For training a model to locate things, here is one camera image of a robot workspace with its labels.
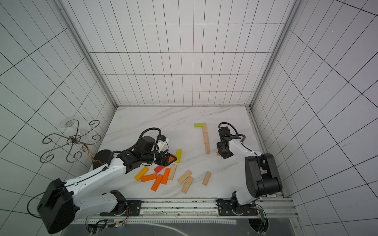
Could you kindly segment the red wooden block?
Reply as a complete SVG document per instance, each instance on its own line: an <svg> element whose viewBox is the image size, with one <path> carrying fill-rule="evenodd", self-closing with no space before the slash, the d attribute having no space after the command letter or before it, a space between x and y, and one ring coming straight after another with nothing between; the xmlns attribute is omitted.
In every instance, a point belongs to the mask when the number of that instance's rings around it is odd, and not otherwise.
<svg viewBox="0 0 378 236"><path fill-rule="evenodd" d="M159 173L161 170L163 170L165 167L164 166L157 166L155 169L154 169L154 171L155 171L155 173L157 174L157 173Z"/></svg>

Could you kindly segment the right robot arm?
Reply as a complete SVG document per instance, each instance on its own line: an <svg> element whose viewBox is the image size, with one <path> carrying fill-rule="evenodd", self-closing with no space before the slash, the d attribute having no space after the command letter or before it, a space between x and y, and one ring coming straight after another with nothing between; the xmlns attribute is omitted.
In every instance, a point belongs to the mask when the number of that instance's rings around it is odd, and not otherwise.
<svg viewBox="0 0 378 236"><path fill-rule="evenodd" d="M230 123L219 123L218 133L218 154L223 159L235 156L244 161L245 186L233 192L230 198L231 210L235 215L250 212L260 197L282 191L283 184L272 154L257 152L248 147L245 144L246 136L238 133Z"/></svg>

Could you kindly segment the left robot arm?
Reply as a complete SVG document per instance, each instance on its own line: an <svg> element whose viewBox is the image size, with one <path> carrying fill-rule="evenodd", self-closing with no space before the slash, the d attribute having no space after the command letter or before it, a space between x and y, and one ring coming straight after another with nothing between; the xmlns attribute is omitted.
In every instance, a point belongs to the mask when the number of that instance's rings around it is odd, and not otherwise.
<svg viewBox="0 0 378 236"><path fill-rule="evenodd" d="M167 167L177 158L169 153L169 139L159 128L156 138L147 136L144 130L137 142L122 151L110 152L107 162L79 177L65 182L56 179L38 196L41 198L36 218L42 220L49 234L55 234L73 221L99 213L122 216L128 211L127 200L119 190L111 190L100 196L88 195L111 180L128 174L141 164L157 164Z"/></svg>

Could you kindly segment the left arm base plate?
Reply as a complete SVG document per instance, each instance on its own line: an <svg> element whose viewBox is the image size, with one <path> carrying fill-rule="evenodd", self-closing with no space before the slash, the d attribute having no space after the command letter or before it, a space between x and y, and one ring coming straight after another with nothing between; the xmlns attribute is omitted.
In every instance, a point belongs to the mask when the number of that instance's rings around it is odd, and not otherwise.
<svg viewBox="0 0 378 236"><path fill-rule="evenodd" d="M124 203L117 204L115 209L110 212L102 212L100 216L139 216L141 210L142 201L127 200Z"/></svg>

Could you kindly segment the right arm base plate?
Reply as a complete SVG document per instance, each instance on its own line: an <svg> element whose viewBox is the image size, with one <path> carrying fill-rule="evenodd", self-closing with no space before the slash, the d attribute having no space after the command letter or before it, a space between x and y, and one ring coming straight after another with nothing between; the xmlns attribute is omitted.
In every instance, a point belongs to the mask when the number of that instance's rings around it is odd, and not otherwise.
<svg viewBox="0 0 378 236"><path fill-rule="evenodd" d="M249 203L241 205L236 199L231 198L230 200L218 199L215 201L218 215L220 216L257 216L258 211L256 206Z"/></svg>

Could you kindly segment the natural block diagonal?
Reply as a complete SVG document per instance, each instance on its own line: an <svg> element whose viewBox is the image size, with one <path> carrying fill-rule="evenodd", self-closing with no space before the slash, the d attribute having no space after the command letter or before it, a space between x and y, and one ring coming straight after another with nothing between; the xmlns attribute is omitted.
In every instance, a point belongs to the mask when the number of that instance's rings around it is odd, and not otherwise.
<svg viewBox="0 0 378 236"><path fill-rule="evenodd" d="M190 176L192 175L192 172L190 170L187 170L177 181L179 184L183 184L184 181L186 181Z"/></svg>
<svg viewBox="0 0 378 236"><path fill-rule="evenodd" d="M189 176L189 177L186 179L186 181L185 181L185 183L184 183L184 185L183 185L183 188L181 189L181 191L182 191L184 194L186 194L187 191L189 190L189 188L190 188L190 186L191 186L193 180L194 180L194 178L191 177L191 176Z"/></svg>
<svg viewBox="0 0 378 236"><path fill-rule="evenodd" d="M207 123L202 123L202 132L207 133Z"/></svg>

